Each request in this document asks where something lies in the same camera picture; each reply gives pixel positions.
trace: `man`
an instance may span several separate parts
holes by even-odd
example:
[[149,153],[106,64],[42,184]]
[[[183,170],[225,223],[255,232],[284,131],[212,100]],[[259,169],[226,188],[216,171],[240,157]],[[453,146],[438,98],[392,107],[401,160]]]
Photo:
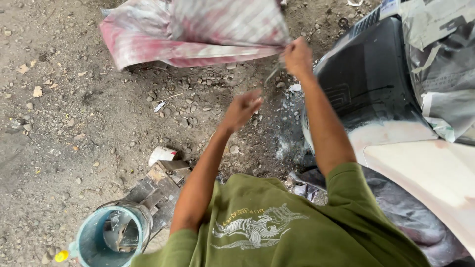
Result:
[[316,206],[291,194],[275,178],[235,174],[225,185],[215,183],[228,138],[262,104],[256,91],[237,96],[183,186],[167,244],[137,256],[133,267],[430,266],[379,209],[344,127],[312,73],[305,40],[295,40],[284,57],[305,93],[328,204]]

